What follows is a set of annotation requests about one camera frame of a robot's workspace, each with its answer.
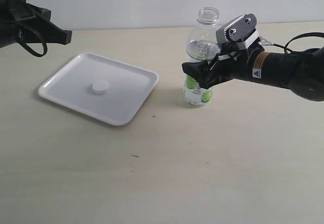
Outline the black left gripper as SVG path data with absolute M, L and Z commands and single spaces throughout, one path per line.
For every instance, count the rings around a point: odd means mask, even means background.
M 63 30 L 50 22 L 50 10 L 29 4 L 26 0 L 1 0 L 1 47 L 16 43 L 17 35 L 24 28 L 23 22 L 34 19 L 36 13 L 46 19 L 39 23 L 37 29 L 46 43 L 71 43 L 72 31 Z

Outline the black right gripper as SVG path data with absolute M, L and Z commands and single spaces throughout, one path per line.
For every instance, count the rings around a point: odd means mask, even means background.
M 264 51 L 258 42 L 246 50 L 240 50 L 236 42 L 229 42 L 221 45 L 220 54 L 212 61 L 185 62 L 182 70 L 201 88 L 211 88 L 232 79 L 259 83 L 261 70 L 254 68 L 254 61 Z

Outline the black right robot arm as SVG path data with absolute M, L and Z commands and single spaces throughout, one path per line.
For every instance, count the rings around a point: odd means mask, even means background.
M 185 62 L 182 70 L 204 89 L 237 79 L 278 88 L 315 102 L 323 101 L 323 49 L 300 54 L 266 52 L 260 45 L 239 56 L 196 63 Z

